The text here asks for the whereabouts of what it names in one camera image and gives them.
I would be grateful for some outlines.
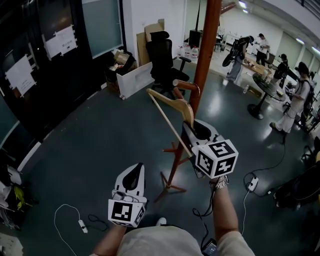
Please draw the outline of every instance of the door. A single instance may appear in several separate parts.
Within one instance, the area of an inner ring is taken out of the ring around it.
[[[35,14],[28,0],[7,2],[10,4],[1,6],[0,17],[0,97],[4,98],[23,126],[41,140],[55,126],[55,98],[48,95],[46,74],[37,62],[41,50],[34,41]],[[11,88],[6,72],[24,56],[33,69],[31,75],[36,85],[20,96],[16,89]]]
[[[67,115],[99,88],[94,75],[93,59],[84,24],[80,0],[37,0],[41,36],[48,41],[59,32],[72,26],[77,48],[63,56],[48,59],[45,68],[59,90],[58,100]]]

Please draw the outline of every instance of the wristwatch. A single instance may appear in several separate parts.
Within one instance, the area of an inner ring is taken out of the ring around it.
[[[224,179],[222,181],[220,181],[219,183],[215,183],[215,182],[212,182],[212,181],[209,181],[209,184],[210,184],[210,188],[213,190],[214,188],[217,188],[217,189],[222,189],[223,187],[227,186],[229,184],[229,179],[228,179],[228,176],[225,175],[225,176],[221,176],[221,177],[224,177]]]

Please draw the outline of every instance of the white cable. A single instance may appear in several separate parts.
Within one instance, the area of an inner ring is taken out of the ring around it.
[[[249,194],[250,190],[248,190],[248,192],[245,194],[244,199],[243,199],[243,207],[244,207],[244,217],[243,217],[243,228],[242,228],[242,232],[241,232],[241,236],[243,235],[244,231],[245,231],[245,220],[246,220],[246,214],[247,214],[247,210],[246,210],[246,198],[247,195]]]
[[[77,209],[76,207],[73,207],[73,206],[71,206],[71,205],[69,205],[69,204],[64,203],[64,204],[62,204],[58,209],[55,210],[54,220],[53,220],[55,229],[56,229],[56,231],[58,231],[58,234],[59,234],[61,240],[70,248],[70,250],[73,252],[73,254],[74,254],[75,256],[77,256],[77,254],[74,252],[74,250],[72,250],[72,248],[70,247],[70,245],[62,238],[62,236],[61,236],[61,234],[60,234],[60,232],[59,232],[59,229],[58,229],[57,226],[56,226],[56,214],[57,214],[57,211],[58,211],[62,206],[69,206],[69,207],[71,207],[71,208],[76,209],[76,211],[78,212],[78,215],[79,215],[79,221],[80,221],[80,212],[78,211],[78,209]]]

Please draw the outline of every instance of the white box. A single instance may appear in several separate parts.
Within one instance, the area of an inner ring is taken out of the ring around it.
[[[136,228],[146,208],[142,202],[127,202],[109,199],[108,220],[116,225]]]
[[[151,77],[151,69],[152,62],[149,62],[125,75],[116,74],[120,93],[126,98],[129,98],[131,95],[155,81]]]
[[[239,155],[229,139],[194,146],[192,152],[196,168],[211,179],[232,173]]]

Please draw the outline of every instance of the window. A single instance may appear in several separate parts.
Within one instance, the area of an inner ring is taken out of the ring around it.
[[[123,46],[119,0],[82,0],[92,58]]]

